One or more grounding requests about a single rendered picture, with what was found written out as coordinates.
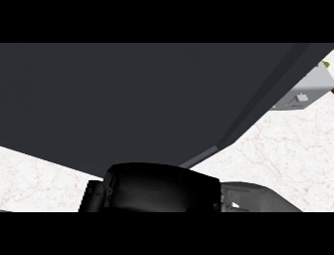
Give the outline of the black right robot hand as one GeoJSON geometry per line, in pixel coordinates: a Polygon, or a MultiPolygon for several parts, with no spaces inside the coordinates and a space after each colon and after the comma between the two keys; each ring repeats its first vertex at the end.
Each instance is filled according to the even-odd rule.
{"type": "Polygon", "coordinates": [[[219,179],[187,168],[147,162],[114,164],[88,183],[80,212],[221,211],[219,179]]]}

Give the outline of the large dark grey door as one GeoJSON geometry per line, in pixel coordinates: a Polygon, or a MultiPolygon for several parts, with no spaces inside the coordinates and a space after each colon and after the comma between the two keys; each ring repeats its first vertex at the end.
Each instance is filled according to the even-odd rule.
{"type": "Polygon", "coordinates": [[[191,167],[244,135],[332,43],[0,44],[0,145],[91,175],[191,167]]]}

